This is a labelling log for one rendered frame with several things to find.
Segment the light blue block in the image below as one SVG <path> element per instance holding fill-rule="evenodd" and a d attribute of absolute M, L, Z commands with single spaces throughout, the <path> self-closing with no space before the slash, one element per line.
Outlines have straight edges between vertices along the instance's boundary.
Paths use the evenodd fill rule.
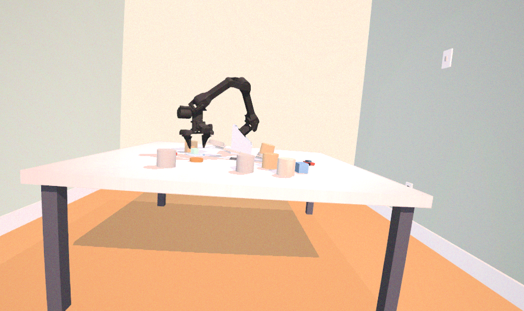
<path fill-rule="evenodd" d="M 309 172 L 309 164 L 305 162 L 296 162 L 295 164 L 295 171 L 298 173 L 304 173 L 308 174 Z"/>

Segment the pale peach cylinder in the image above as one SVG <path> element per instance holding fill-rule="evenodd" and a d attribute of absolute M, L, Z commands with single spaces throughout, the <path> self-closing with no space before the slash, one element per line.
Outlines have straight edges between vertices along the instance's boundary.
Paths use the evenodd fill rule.
<path fill-rule="evenodd" d="M 295 175 L 296 159 L 278 157 L 276 174 L 280 176 L 294 176 Z"/>

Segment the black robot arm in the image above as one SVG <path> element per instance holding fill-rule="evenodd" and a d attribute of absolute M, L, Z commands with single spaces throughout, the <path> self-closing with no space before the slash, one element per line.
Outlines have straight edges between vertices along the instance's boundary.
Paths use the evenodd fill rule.
<path fill-rule="evenodd" d="M 246 137 L 250 131 L 257 131 L 259 119 L 253 110 L 253 104 L 250 96 L 251 84 L 243 77 L 226 77 L 222 82 L 217 84 L 214 88 L 208 92 L 201 93 L 194 97 L 194 99 L 188 104 L 189 107 L 180 105 L 177 109 L 177 117 L 181 119 L 203 119 L 203 111 L 211 102 L 212 99 L 219 96 L 221 93 L 229 88 L 239 89 L 242 93 L 245 108 L 247 114 L 245 116 L 245 122 L 239 131 Z M 194 107 L 196 105 L 196 107 Z M 251 125 L 251 126 L 250 126 Z M 213 129 L 212 124 L 206 125 L 205 122 L 197 122 L 196 129 L 201 134 L 208 133 Z"/>

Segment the tan cylinder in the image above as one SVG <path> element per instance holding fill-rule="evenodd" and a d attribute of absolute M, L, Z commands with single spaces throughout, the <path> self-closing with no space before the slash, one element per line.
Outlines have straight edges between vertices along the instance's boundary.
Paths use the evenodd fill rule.
<path fill-rule="evenodd" d="M 277 169 L 279 154 L 277 153 L 263 153 L 262 168 L 265 169 Z"/>
<path fill-rule="evenodd" d="M 267 143 L 262 143 L 260 147 L 259 153 L 263 154 L 264 152 L 274 153 L 274 145 L 270 145 Z"/>
<path fill-rule="evenodd" d="M 197 141 L 191 141 L 191 148 L 197 148 Z M 191 152 L 191 149 L 188 147 L 187 142 L 185 141 L 185 150 L 186 153 Z"/>

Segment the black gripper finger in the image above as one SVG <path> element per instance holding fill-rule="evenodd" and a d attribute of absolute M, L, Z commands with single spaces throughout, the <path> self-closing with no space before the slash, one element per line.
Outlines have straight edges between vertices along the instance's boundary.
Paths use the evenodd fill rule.
<path fill-rule="evenodd" d="M 182 135 L 183 136 L 183 135 Z M 191 149 L 191 139 L 192 139 L 192 136 L 183 136 L 184 139 L 186 140 L 187 144 L 188 144 L 188 147 Z"/>
<path fill-rule="evenodd" d="M 202 147 L 205 148 L 206 142 L 211 135 L 201 135 L 202 137 Z"/>

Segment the grey cylinder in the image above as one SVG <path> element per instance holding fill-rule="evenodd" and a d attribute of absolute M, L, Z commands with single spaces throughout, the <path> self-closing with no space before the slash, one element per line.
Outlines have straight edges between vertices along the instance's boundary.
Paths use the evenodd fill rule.
<path fill-rule="evenodd" d="M 255 155 L 237 154 L 236 172 L 253 173 L 253 162 L 254 161 L 255 161 Z"/>
<path fill-rule="evenodd" d="M 176 167 L 175 149 L 157 149 L 157 167 L 174 168 Z"/>

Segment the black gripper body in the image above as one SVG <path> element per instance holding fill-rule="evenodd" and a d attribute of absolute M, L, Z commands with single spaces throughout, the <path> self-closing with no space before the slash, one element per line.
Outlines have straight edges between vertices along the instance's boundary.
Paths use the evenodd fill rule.
<path fill-rule="evenodd" d="M 203 122 L 203 119 L 192 119 L 192 128 L 189 130 L 189 129 L 181 129 L 179 131 L 179 135 L 183 135 L 183 136 L 191 136 L 192 134 L 201 134 L 200 131 L 198 131 L 198 129 L 196 129 L 196 125 L 197 125 L 197 122 Z M 204 133 L 203 135 L 214 135 L 214 131 L 213 130 L 210 130 L 209 134 L 208 133 Z"/>

